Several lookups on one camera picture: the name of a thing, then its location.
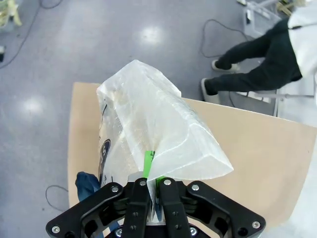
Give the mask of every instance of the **shoe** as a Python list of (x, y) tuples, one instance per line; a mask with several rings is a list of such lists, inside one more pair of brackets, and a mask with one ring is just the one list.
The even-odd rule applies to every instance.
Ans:
[(214, 104), (220, 104), (220, 99), (219, 99), (219, 95), (208, 95), (206, 88), (205, 88), (205, 80), (207, 78), (203, 78), (201, 81), (202, 84), (202, 91), (203, 91), (203, 97), (204, 97), (204, 101), (208, 102), (208, 103), (214, 103)]
[(236, 73), (240, 70), (240, 67), (238, 64), (236, 63), (233, 63), (231, 65), (231, 69), (221, 69), (221, 68), (217, 68), (216, 67), (216, 63), (217, 60), (214, 60), (212, 63), (211, 63), (211, 67), (213, 68), (213, 70), (216, 70), (216, 71), (220, 71), (220, 72), (227, 72), (227, 73)]

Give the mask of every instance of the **translucent white plastic bag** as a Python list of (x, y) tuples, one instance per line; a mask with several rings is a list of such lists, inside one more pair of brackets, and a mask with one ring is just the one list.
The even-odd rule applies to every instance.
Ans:
[(107, 79), (97, 95), (103, 114), (102, 186), (125, 185), (130, 174), (143, 170), (147, 150), (155, 151), (148, 177), (152, 199), (161, 176), (213, 179), (233, 171), (209, 128), (157, 69), (134, 60)]

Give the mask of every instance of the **white shirt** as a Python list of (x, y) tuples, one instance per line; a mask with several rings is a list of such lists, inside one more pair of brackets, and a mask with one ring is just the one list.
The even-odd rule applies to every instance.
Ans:
[(293, 12), (288, 21), (288, 28), (294, 26), (303, 26), (288, 31), (297, 64), (303, 78), (314, 75), (317, 85), (317, 1), (308, 2), (307, 6)]

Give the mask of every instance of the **black logo on bag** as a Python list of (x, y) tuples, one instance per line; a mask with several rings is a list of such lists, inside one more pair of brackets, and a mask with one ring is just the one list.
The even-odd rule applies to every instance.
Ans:
[(105, 162), (106, 162), (106, 159), (107, 159), (107, 155), (108, 155), (108, 152), (110, 150), (110, 139), (106, 140), (101, 149), (100, 149), (100, 157), (101, 157), (101, 167), (100, 167), (100, 174), (99, 174), (99, 183), (101, 185), (101, 182), (103, 180), (103, 173), (104, 173), (104, 168), (105, 168)]

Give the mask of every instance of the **black pants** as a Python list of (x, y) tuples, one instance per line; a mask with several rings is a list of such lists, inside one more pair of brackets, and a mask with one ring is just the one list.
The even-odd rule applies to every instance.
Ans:
[(206, 80), (207, 93), (214, 95), (218, 91), (275, 90), (301, 79), (287, 23), (288, 19), (281, 20), (265, 35), (228, 50), (217, 61), (217, 67), (228, 69), (231, 64), (245, 59), (265, 57), (265, 60), (249, 73), (225, 74)]

